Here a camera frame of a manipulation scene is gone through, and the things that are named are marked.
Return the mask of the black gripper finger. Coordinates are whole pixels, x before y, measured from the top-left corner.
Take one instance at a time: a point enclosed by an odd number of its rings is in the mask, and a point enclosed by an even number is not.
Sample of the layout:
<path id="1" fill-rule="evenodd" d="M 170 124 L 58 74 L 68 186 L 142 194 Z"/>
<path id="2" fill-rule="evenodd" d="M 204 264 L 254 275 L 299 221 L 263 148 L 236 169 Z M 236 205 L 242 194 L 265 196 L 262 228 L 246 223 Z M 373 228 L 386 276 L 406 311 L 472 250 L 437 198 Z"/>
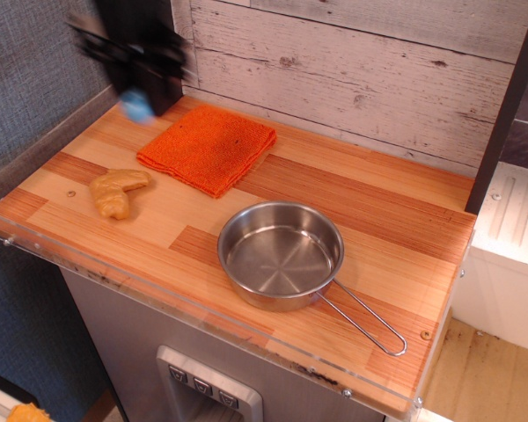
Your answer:
<path id="1" fill-rule="evenodd" d="M 103 62 L 106 75 L 118 97 L 129 90 L 147 95 L 145 88 L 146 67 L 141 62 Z"/>
<path id="2" fill-rule="evenodd" d="M 150 107 L 156 116 L 165 114 L 183 96 L 181 79 L 176 76 L 148 73 L 144 83 Z"/>

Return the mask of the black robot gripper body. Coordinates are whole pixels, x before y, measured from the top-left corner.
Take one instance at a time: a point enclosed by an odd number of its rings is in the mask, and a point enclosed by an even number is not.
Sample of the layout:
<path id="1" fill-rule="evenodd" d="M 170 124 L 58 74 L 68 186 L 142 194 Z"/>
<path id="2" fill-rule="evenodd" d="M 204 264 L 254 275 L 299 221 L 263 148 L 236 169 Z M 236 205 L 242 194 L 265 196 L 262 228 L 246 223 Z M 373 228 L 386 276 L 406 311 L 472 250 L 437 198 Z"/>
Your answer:
<path id="1" fill-rule="evenodd" d="M 146 72 L 195 76 L 187 58 L 187 41 L 174 31 L 169 1 L 95 1 L 96 17 L 72 12 L 67 24 L 78 46 L 101 63 L 141 62 Z"/>

